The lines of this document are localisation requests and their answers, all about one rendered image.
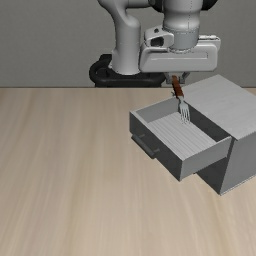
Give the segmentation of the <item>grey open drawer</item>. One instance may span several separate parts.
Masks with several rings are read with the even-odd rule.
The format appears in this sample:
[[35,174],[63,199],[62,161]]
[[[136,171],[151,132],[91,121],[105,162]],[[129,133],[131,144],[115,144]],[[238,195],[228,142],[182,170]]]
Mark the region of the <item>grey open drawer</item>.
[[179,101],[167,99],[129,113],[132,139],[178,181],[224,159],[232,137],[192,106],[181,120]]

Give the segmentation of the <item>brown-handled silver fork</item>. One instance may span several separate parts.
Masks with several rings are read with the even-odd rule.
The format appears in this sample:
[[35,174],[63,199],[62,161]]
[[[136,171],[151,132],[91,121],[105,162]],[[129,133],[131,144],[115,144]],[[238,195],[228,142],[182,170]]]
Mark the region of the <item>brown-handled silver fork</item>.
[[181,120],[183,123],[190,121],[189,106],[184,100],[184,94],[180,86],[179,80],[176,76],[172,76],[172,86],[175,92],[176,98],[179,100],[179,110],[181,114]]

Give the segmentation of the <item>grey cabinet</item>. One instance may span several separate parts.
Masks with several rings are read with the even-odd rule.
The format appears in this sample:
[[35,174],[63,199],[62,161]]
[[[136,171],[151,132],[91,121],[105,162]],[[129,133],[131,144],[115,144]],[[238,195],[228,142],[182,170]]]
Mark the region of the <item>grey cabinet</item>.
[[215,75],[183,89],[185,101],[231,136],[227,157],[198,172],[223,195],[256,176],[256,96]]

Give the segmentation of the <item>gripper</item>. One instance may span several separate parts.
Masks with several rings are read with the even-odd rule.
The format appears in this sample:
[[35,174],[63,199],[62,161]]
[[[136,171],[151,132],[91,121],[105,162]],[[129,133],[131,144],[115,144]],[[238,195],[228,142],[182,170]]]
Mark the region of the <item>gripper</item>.
[[179,82],[185,84],[190,72],[216,69],[220,45],[216,35],[199,35],[196,45],[191,47],[186,38],[179,40],[173,33],[156,26],[144,33],[139,69],[143,73],[163,72],[166,84],[172,84],[171,73],[183,72]]

